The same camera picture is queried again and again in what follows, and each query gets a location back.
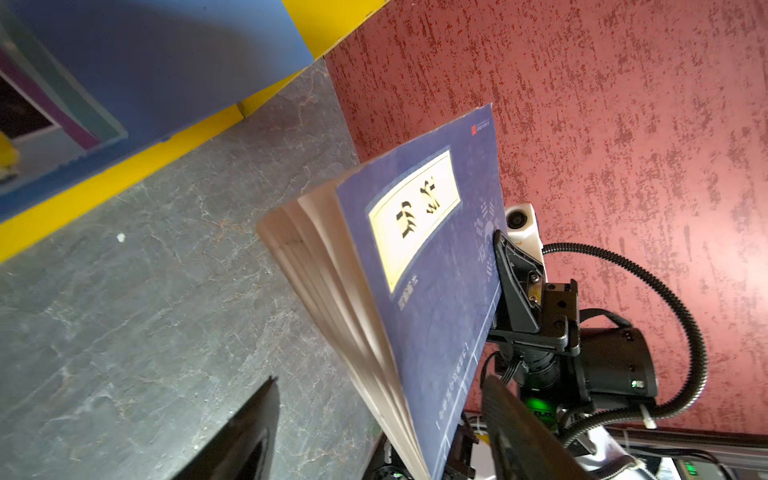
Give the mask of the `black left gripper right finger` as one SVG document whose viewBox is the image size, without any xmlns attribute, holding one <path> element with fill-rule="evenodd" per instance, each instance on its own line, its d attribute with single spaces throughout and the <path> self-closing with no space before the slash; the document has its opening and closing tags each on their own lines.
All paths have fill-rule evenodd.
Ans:
<svg viewBox="0 0 768 480">
<path fill-rule="evenodd" d="M 495 376 L 482 384 L 486 422 L 496 477 L 570 480 L 590 475 Z"/>
</svg>

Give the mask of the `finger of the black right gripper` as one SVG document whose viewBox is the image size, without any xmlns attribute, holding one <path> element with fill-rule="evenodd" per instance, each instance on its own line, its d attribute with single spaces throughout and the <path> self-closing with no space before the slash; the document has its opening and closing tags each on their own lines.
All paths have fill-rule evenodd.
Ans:
<svg viewBox="0 0 768 480">
<path fill-rule="evenodd" d="M 502 230 L 494 232 L 493 250 L 503 300 L 497 326 L 514 333 L 539 333 L 543 263 L 518 247 Z"/>
</svg>

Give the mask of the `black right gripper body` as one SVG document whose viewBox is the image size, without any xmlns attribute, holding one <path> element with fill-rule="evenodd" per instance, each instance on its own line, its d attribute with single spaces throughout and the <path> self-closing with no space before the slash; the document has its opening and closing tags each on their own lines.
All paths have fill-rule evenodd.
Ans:
<svg viewBox="0 0 768 480">
<path fill-rule="evenodd" d="M 537 283 L 529 298 L 503 284 L 488 340 L 499 349 L 496 374 L 555 432 L 601 411 L 656 404 L 643 334 L 605 309 L 580 308 L 575 281 Z"/>
</svg>

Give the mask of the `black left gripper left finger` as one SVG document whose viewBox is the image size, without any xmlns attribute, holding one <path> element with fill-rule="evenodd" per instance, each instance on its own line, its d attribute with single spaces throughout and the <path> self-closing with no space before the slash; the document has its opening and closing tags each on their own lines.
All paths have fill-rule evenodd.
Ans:
<svg viewBox="0 0 768 480">
<path fill-rule="evenodd" d="M 268 479 L 280 394 L 270 377 L 173 479 Z"/>
</svg>

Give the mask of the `dark blue book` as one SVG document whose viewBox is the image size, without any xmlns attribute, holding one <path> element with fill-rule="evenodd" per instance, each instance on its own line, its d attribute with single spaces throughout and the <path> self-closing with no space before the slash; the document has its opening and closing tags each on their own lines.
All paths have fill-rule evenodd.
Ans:
<svg viewBox="0 0 768 480">
<path fill-rule="evenodd" d="M 438 479 L 501 295 L 494 118 L 472 110 L 287 202 L 258 233 L 415 479 Z"/>
</svg>

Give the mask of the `white book with galaxy picture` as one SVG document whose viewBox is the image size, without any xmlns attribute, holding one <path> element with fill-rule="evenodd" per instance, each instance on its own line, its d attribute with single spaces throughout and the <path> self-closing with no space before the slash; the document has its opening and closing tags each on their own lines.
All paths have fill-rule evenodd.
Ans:
<svg viewBox="0 0 768 480">
<path fill-rule="evenodd" d="M 1 3 L 1 192 L 10 193 L 128 137 L 93 97 Z"/>
</svg>

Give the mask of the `yellow pink blue bookshelf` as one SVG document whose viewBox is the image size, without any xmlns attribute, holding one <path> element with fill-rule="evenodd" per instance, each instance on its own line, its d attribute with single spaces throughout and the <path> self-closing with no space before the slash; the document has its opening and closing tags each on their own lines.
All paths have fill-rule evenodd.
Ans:
<svg viewBox="0 0 768 480">
<path fill-rule="evenodd" d="M 9 259 L 252 114 L 378 1 L 8 1 L 128 137 L 1 192 Z"/>
</svg>

